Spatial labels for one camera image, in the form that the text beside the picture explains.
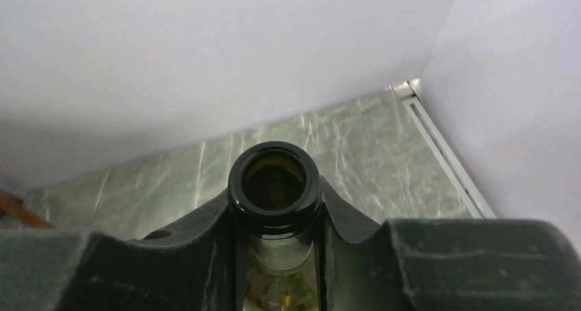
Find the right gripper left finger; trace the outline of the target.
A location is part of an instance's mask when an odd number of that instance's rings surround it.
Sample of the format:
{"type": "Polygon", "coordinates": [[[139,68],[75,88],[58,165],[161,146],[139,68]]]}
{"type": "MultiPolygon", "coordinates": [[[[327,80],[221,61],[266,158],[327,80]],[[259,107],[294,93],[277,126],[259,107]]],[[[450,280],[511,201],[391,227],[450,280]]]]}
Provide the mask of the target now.
{"type": "Polygon", "coordinates": [[[220,193],[141,239],[1,230],[2,310],[241,310],[236,232],[220,193]]]}

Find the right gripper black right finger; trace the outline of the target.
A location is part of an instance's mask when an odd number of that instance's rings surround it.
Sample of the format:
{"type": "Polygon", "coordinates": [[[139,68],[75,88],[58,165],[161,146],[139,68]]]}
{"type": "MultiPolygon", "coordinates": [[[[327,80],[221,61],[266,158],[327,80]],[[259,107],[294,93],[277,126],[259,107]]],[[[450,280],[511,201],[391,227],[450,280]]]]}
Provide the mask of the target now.
{"type": "Polygon", "coordinates": [[[376,223],[321,182],[321,310],[579,310],[580,257],[525,219],[376,223]]]}

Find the green wine bottle silver cap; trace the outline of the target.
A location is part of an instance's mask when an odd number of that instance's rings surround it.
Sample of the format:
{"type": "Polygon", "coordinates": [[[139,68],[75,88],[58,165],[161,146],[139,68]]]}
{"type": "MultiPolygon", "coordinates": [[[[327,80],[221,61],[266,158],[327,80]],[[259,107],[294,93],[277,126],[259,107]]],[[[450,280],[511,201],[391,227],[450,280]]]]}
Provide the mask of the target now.
{"type": "Polygon", "coordinates": [[[227,200],[236,224],[243,310],[318,310],[315,233],[322,183],[289,142],[262,142],[234,162],[227,200]]]}

